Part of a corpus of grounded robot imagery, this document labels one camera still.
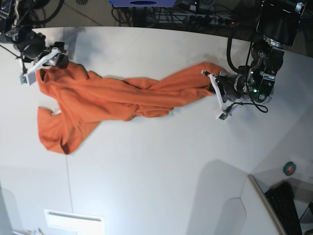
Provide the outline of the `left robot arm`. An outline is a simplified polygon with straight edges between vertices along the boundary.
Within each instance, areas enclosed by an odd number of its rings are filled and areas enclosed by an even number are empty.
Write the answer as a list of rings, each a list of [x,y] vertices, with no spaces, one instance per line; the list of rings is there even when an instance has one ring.
[[[284,47],[292,46],[296,37],[306,0],[264,0],[260,3],[256,32],[262,37],[251,44],[250,65],[234,67],[231,61],[232,37],[227,40],[226,58],[234,75],[220,72],[216,77],[223,103],[250,99],[264,103],[271,98],[276,75],[284,60]]]

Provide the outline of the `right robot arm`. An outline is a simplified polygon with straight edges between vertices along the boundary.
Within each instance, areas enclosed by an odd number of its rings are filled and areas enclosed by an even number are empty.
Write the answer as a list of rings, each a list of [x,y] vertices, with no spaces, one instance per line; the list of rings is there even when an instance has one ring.
[[[45,35],[33,29],[44,26],[36,10],[44,10],[48,0],[2,0],[0,2],[0,46],[11,44],[16,58],[38,61],[50,53]]]

